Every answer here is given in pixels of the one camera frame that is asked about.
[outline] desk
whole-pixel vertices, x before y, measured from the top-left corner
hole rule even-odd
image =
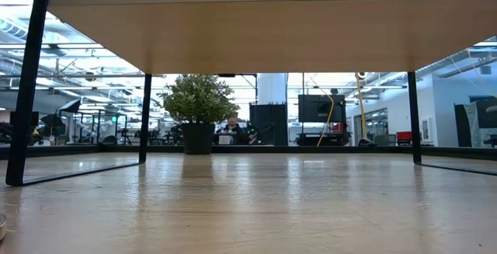
[[[228,143],[223,142],[223,137],[230,138],[229,142]],[[236,134],[231,134],[231,133],[214,134],[214,140],[213,140],[213,142],[216,145],[234,145],[234,144],[237,144],[237,141],[238,140],[237,140]]]
[[[497,33],[497,0],[49,0],[48,10],[148,74],[415,71]]]

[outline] potted plant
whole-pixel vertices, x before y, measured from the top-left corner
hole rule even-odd
[[[162,106],[181,123],[185,153],[210,154],[214,125],[238,110],[229,96],[233,89],[216,75],[180,75],[169,92],[159,93]]]

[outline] vase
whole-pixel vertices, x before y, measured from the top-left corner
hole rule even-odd
[[[209,155],[214,137],[213,124],[188,123],[181,125],[187,155]]]

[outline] black metal table leg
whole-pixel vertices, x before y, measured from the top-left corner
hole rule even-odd
[[[421,165],[421,135],[419,133],[418,94],[416,91],[416,74],[407,73],[409,89],[409,108],[411,110],[412,157],[416,165]]]
[[[147,139],[148,139],[148,117],[150,115],[150,92],[152,86],[152,75],[145,75],[145,86],[143,90],[143,107],[141,111],[141,130],[140,130],[140,153],[138,160],[140,164],[147,161]]]
[[[40,60],[40,49],[45,27],[48,0],[33,0],[30,26],[24,51],[23,69],[17,94],[16,120],[9,151],[9,163],[5,182],[7,185],[21,186],[26,163],[27,136],[30,134],[30,117],[36,87],[36,76]]]

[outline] yellow cable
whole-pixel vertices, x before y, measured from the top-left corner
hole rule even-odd
[[[469,56],[470,60],[472,60],[471,53],[470,53],[469,49],[466,49],[466,52],[467,52],[467,55]],[[474,73],[480,79],[481,84],[483,85],[483,87],[485,87],[485,89],[487,89],[488,93],[491,96],[494,96],[497,99],[497,95],[493,94],[492,89],[490,87],[488,87],[487,83],[485,83],[485,81],[483,80],[483,78],[481,78],[481,76],[478,74],[478,71],[476,70],[476,67],[474,66],[474,62],[473,61],[471,61],[471,64],[473,65],[473,71],[474,71]]]
[[[325,126],[323,127],[323,130],[321,131],[321,137],[319,138],[319,141],[318,141],[318,145],[317,147],[319,147],[319,145],[321,144],[321,140],[323,139],[323,136],[325,135],[325,128],[326,126],[329,125],[329,121],[330,119],[332,118],[332,113],[333,113],[333,108],[335,107],[335,101],[333,101],[333,98],[328,95],[325,90],[323,90],[321,87],[319,87],[318,83],[316,83],[316,81],[314,81],[314,79],[312,79],[312,77],[310,75],[308,75],[309,79],[313,81],[314,84],[316,84],[316,86],[325,94],[327,95],[327,97],[332,101],[332,108],[329,110],[329,113],[328,113],[328,119],[326,120],[326,124]]]
[[[361,124],[363,126],[363,138],[367,138],[366,135],[366,117],[364,116],[364,106],[363,106],[363,95],[360,91],[360,85],[359,85],[359,77],[356,74],[356,82],[357,82],[357,96],[359,97],[359,103],[360,103],[360,115],[361,115]]]

